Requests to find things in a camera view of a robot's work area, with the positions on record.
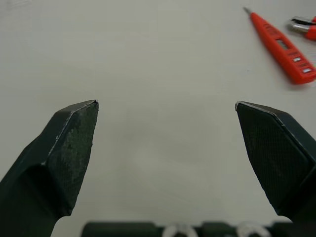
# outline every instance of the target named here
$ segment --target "red voltage tester screwdriver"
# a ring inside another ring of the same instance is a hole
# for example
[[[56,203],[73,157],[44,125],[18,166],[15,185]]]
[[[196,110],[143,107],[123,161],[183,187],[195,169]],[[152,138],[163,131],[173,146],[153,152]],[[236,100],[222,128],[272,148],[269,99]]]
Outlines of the red voltage tester screwdriver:
[[[305,84],[316,79],[316,69],[292,42],[277,28],[244,7],[263,44],[281,65],[294,84]]]

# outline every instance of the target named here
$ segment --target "silver metal part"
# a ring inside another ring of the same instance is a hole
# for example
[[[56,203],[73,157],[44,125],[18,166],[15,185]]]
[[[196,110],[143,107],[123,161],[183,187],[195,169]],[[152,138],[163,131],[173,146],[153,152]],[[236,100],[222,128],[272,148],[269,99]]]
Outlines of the silver metal part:
[[[183,234],[187,237],[198,237],[196,231],[184,223],[175,223],[166,227],[162,232],[162,237],[174,237],[176,234]]]
[[[311,71],[312,71],[311,68],[306,68],[306,69],[303,70],[303,73],[309,73],[309,72],[311,72]]]
[[[289,27],[293,31],[298,31],[298,32],[302,32],[302,33],[307,33],[308,30],[310,29],[309,25],[298,24],[294,21],[291,21],[289,23]]]
[[[252,13],[252,10],[250,10],[248,7],[243,7],[243,9],[250,15]]]
[[[293,62],[294,62],[294,63],[297,63],[297,62],[299,62],[299,61],[301,61],[301,60],[302,60],[302,59],[301,59],[300,57],[297,57],[297,58],[294,58],[294,59],[293,59]]]
[[[272,237],[266,228],[255,223],[245,222],[237,226],[238,237],[250,237],[254,234],[257,234],[260,237]]]

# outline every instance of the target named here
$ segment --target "white table surface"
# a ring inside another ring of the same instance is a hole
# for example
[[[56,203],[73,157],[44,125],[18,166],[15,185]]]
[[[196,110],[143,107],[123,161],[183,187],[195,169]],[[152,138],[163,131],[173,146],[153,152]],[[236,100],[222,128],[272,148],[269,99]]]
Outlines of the white table surface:
[[[289,33],[315,0],[0,0],[0,178],[55,111],[98,99],[90,164],[71,217],[269,224],[277,217],[248,161],[243,100],[292,114],[316,137],[316,88],[293,87],[243,6]]]

